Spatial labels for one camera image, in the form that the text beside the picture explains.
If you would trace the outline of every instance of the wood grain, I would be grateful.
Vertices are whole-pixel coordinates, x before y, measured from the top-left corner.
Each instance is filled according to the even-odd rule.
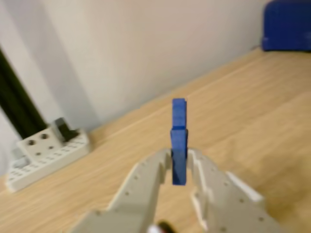
[[[290,232],[311,232],[311,54],[256,50],[91,133],[94,151],[24,190],[0,193],[0,232],[66,232],[104,209],[132,166],[170,146],[171,100],[188,99],[189,146],[261,192]],[[155,220],[202,232],[192,182],[160,190]]]

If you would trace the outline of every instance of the black metal rail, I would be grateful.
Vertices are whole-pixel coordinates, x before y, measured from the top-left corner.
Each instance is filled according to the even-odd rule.
[[[22,139],[47,127],[1,50],[0,106]]]

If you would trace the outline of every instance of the screw hole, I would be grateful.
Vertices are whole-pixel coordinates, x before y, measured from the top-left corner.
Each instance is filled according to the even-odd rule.
[[[35,141],[34,141],[34,140],[29,140],[29,141],[28,141],[28,145],[29,145],[29,146],[33,146],[34,144],[35,144]]]
[[[46,133],[41,135],[41,139],[47,139],[47,138],[49,138],[49,136]]]

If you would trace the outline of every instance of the stacked blocks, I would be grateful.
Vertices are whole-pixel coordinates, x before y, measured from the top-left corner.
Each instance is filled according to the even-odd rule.
[[[187,181],[187,102],[173,99],[173,127],[171,130],[173,185],[185,185]]]

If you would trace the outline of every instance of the white bracket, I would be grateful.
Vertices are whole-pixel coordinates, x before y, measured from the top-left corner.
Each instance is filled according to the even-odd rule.
[[[105,211],[87,214],[70,233],[144,233],[152,225],[160,184],[171,168],[165,149],[136,164]],[[197,186],[200,222],[211,233],[283,233],[264,210],[263,198],[220,171],[199,150],[188,150],[188,168]]]
[[[40,135],[46,133],[46,130],[35,134],[31,138],[24,139],[24,142],[20,145],[27,146],[29,139],[40,139]],[[31,151],[31,155],[27,154],[27,157],[31,159],[30,163],[26,166],[16,166],[16,161],[13,161],[9,166],[8,175],[6,177],[6,186],[12,191],[16,192],[21,190],[30,184],[42,179],[43,177],[69,165],[77,159],[90,153],[90,143],[87,134],[80,130],[79,135],[67,142],[65,145],[59,147],[57,141],[53,137],[52,131],[49,131],[49,139],[53,139],[53,144],[43,143],[35,144]]]

